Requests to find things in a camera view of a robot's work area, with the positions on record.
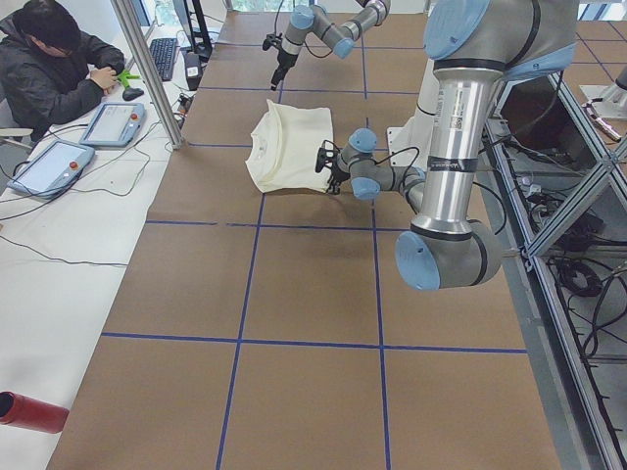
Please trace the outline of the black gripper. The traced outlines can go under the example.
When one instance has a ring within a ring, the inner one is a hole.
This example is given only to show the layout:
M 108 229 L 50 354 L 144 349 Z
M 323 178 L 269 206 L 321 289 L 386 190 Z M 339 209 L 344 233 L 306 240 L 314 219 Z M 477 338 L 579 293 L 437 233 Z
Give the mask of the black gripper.
M 339 195 L 342 184 L 349 179 L 349 173 L 340 168 L 341 149 L 332 141 L 324 140 L 317 150 L 315 172 L 321 173 L 324 169 L 330 170 L 325 192 L 330 195 Z
M 284 80 L 288 71 L 296 65 L 297 45 L 284 37 L 283 34 L 268 33 L 262 48 L 264 51 L 267 51 L 271 47 L 278 51 L 277 67 L 270 81 L 270 89 L 275 91 L 280 81 Z

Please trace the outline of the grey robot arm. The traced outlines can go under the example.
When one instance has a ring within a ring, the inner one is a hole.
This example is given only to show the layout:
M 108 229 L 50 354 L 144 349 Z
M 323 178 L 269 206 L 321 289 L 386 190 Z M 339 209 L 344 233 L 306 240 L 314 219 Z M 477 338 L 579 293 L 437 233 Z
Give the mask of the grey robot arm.
M 344 181 L 361 200 L 397 191 L 414 210 L 395 246 L 410 287 L 474 286 L 500 269 L 497 236 L 467 216 L 482 130 L 497 84 L 570 65 L 577 12 L 575 1 L 437 2 L 423 36 L 438 81 L 426 168 L 382 166 L 372 155 L 376 136 L 366 128 L 343 149 L 319 148 L 314 169 L 329 169 L 328 192 Z
M 277 67 L 270 79 L 275 91 L 289 70 L 295 67 L 309 34 L 315 35 L 329 51 L 345 59 L 356 42 L 372 27 L 381 26 L 391 11 L 390 1 L 358 1 L 362 9 L 344 23 L 336 24 L 326 11 L 316 4 L 295 6 L 285 31 L 277 29 L 265 36 L 264 51 L 277 50 Z

